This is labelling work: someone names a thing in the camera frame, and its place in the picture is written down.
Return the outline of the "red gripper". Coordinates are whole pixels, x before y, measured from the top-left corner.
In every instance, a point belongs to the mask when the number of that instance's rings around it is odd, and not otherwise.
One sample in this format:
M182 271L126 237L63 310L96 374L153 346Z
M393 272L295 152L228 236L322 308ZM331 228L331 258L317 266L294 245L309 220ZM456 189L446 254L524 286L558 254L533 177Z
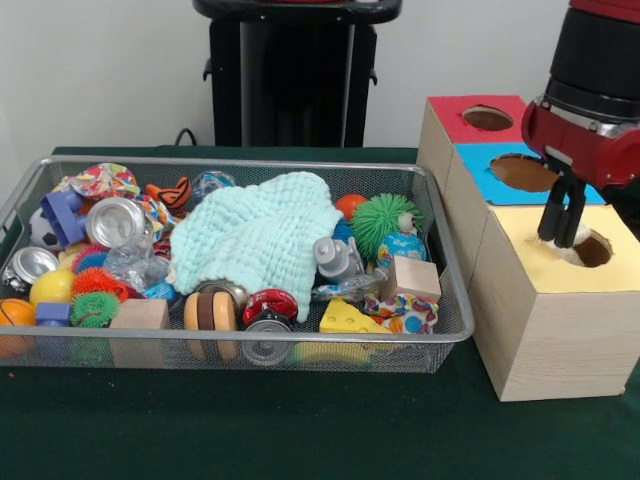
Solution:
M584 182L598 189L625 188L639 178L638 123L603 123L533 101L523 115L522 138L529 149L580 179L560 175L549 193L537 233L557 247L574 245L586 202Z

